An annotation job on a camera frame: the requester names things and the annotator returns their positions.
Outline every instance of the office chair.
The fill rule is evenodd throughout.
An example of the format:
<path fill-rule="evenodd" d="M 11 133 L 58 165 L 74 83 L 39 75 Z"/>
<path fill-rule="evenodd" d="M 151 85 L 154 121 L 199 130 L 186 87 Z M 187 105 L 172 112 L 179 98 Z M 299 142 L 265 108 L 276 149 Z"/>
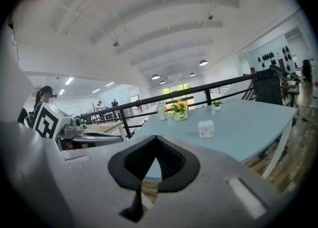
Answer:
<path fill-rule="evenodd" d="M 256 95 L 255 100 L 257 102 L 283 105 L 282 95 L 280 90 L 280 79 L 274 69 L 266 69 L 260 72 L 256 72 L 256 79 L 253 81 L 253 85 L 254 85 L 254 93 Z M 296 119 L 293 118 L 293 125 L 295 125 L 295 123 L 296 123 Z M 262 153 L 258 154 L 258 157 L 263 158 L 266 150 L 267 149 L 265 149 Z M 287 147 L 285 147 L 282 153 L 282 156 L 285 155 L 286 152 L 287 152 Z"/>

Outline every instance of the flower vase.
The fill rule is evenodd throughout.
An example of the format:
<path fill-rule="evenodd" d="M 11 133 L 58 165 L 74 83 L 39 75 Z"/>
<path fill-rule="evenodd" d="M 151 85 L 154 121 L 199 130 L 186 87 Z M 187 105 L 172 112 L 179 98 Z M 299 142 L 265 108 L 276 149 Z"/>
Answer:
<path fill-rule="evenodd" d="M 173 117 L 176 121 L 185 120 L 188 117 L 188 113 L 184 111 L 184 116 L 182 116 L 180 112 L 175 112 Z"/>

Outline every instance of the light blue table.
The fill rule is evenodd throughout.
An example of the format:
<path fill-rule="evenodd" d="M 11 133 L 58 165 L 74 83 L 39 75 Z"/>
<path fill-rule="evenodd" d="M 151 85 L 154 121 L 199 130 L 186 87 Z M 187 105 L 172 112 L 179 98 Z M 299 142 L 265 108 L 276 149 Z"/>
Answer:
<path fill-rule="evenodd" d="M 284 150 L 296 108 L 245 100 L 229 100 L 220 111 L 212 112 L 212 106 L 188 111 L 188 118 L 175 121 L 172 116 L 160 121 L 150 118 L 133 136 L 161 135 L 187 143 L 224 152 L 236 160 L 247 163 L 266 149 L 282 133 L 278 148 L 263 176 L 266 178 L 275 167 Z M 213 120 L 214 137 L 201 139 L 198 122 Z M 154 161 L 146 180 L 161 180 L 160 166 Z"/>

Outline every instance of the white container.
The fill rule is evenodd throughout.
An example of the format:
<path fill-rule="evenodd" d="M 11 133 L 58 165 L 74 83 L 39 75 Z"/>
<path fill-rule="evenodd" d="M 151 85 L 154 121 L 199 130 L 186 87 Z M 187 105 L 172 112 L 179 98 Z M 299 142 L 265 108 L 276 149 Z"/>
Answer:
<path fill-rule="evenodd" d="M 221 109 L 221 106 L 214 106 L 215 111 L 219 111 Z"/>
<path fill-rule="evenodd" d="M 157 112 L 158 112 L 159 120 L 166 120 L 167 119 L 167 115 L 165 113 L 164 106 L 161 102 L 159 102 L 157 105 Z"/>
<path fill-rule="evenodd" d="M 199 133 L 201 139 L 209 139 L 214 136 L 214 123 L 212 120 L 199 122 Z"/>

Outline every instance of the table leg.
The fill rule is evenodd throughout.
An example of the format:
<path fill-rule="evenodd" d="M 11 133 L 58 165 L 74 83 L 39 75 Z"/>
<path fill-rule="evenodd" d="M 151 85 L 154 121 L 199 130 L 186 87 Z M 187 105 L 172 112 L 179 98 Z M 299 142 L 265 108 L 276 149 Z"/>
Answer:
<path fill-rule="evenodd" d="M 121 127 L 119 128 L 119 132 L 120 132 L 120 135 L 121 135 L 121 137 L 123 138 L 124 142 L 127 141 L 126 132 L 125 132 L 123 126 L 121 126 Z"/>
<path fill-rule="evenodd" d="M 282 132 L 282 136 L 280 138 L 279 144 L 277 146 L 276 152 L 272 158 L 272 160 L 270 161 L 268 167 L 266 168 L 266 170 L 264 171 L 262 178 L 267 178 L 269 176 L 269 174 L 272 172 L 272 170 L 274 169 L 275 165 L 277 164 L 280 156 L 282 155 L 288 136 L 289 136 L 289 132 L 290 129 L 292 127 L 292 122 L 293 119 L 291 119 L 290 122 L 288 122 L 288 124 L 284 127 L 283 132 Z"/>

